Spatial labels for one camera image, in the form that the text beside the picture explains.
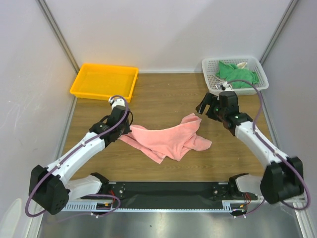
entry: yellow plastic bin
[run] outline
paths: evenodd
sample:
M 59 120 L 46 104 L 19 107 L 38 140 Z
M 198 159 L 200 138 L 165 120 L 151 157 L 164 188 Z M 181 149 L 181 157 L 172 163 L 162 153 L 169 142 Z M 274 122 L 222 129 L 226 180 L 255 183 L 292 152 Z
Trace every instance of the yellow plastic bin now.
M 70 93 L 77 98 L 108 100 L 113 95 L 131 101 L 138 68 L 85 63 L 81 67 Z

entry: pink towel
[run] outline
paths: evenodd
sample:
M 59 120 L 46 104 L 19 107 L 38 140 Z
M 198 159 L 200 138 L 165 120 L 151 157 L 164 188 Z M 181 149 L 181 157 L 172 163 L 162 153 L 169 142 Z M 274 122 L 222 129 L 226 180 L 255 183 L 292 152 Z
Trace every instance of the pink towel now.
M 196 134 L 201 121 L 192 113 L 184 117 L 180 125 L 164 130 L 147 130 L 143 126 L 132 125 L 132 132 L 119 139 L 159 164 L 166 156 L 180 161 L 191 149 L 202 151 L 210 148 L 211 141 Z

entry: white basket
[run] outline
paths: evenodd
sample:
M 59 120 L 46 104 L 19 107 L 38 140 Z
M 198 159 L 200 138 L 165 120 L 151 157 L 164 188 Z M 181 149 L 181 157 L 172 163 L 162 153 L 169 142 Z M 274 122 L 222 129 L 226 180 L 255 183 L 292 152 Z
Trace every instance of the white basket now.
M 203 72 L 205 81 L 210 93 L 218 95 L 222 90 L 216 88 L 216 84 L 220 81 L 214 76 L 218 71 L 218 62 L 222 61 L 224 63 L 234 63 L 239 64 L 242 62 L 247 62 L 247 67 L 250 71 L 257 73 L 259 78 L 259 83 L 255 86 L 257 89 L 263 90 L 268 88 L 267 77 L 264 73 L 264 70 L 260 64 L 260 62 L 254 57 L 239 57 L 239 58 L 210 58 L 204 59 L 203 64 Z M 253 88 L 237 88 L 234 89 L 237 95 L 253 95 L 256 94 Z

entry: wooden table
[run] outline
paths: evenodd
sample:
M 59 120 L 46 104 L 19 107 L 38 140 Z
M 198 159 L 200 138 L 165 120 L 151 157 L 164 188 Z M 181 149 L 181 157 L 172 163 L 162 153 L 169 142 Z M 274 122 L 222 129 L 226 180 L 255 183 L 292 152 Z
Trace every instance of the wooden table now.
M 134 124 L 148 129 L 175 126 L 195 112 L 207 86 L 202 74 L 139 74 L 129 107 Z M 241 112 L 255 117 L 259 109 L 256 95 L 240 96 Z M 71 149 L 103 116 L 110 114 L 107 101 L 78 99 L 64 151 Z M 240 140 L 222 123 L 199 115 L 203 120 L 197 135 L 212 141 L 206 151 L 189 151 L 178 162 L 168 157 L 159 165 L 141 151 L 118 140 L 89 160 L 74 176 L 79 179 L 98 172 L 109 180 L 143 181 L 226 181 L 240 173 L 263 175 L 263 167 Z M 263 115 L 258 127 L 268 138 Z

